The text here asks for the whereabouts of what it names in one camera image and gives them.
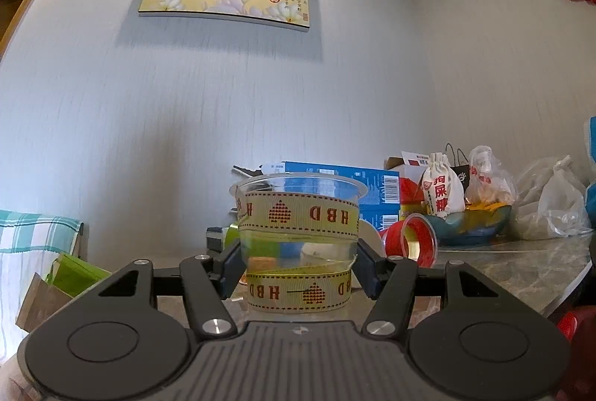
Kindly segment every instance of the red cup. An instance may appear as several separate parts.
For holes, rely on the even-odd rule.
[[[437,259],[437,235],[434,233],[433,226],[421,214],[410,214],[406,219],[395,222],[380,234],[387,256],[410,258],[407,235],[410,240],[415,238],[418,242],[418,257],[410,259],[415,260],[419,267],[430,268]]]

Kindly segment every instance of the barcode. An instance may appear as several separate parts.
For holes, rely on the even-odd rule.
[[[399,178],[383,176],[383,201],[387,204],[399,204]]]
[[[392,224],[399,220],[398,214],[384,214],[381,216],[381,223],[383,225],[383,229],[389,228]]]

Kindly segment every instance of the white wall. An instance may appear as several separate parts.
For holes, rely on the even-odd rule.
[[[306,34],[139,1],[35,0],[0,63],[0,208],[84,220],[101,266],[203,246],[233,164],[440,143],[410,0],[310,0]]]
[[[568,0],[413,0],[445,139],[512,171],[571,154],[596,114],[596,8]]]

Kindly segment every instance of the green bag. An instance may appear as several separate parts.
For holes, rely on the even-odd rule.
[[[52,264],[46,282],[74,298],[110,275],[110,272],[73,255],[60,253]]]

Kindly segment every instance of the table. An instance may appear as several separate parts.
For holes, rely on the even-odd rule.
[[[589,245],[592,235],[540,241],[520,241],[498,237],[489,245],[466,248],[442,248],[434,267],[442,268],[449,260],[463,260],[497,282],[518,299],[544,316],[552,314],[580,284],[592,262]],[[154,267],[176,266],[180,260],[153,260]],[[246,287],[238,285],[224,305],[239,328],[249,319],[264,318],[248,309]],[[352,293],[347,306],[309,320],[351,320],[360,328],[374,304],[362,290]],[[414,303],[410,326],[439,310],[438,297],[418,297]],[[159,297],[158,308],[188,326],[182,300]]]

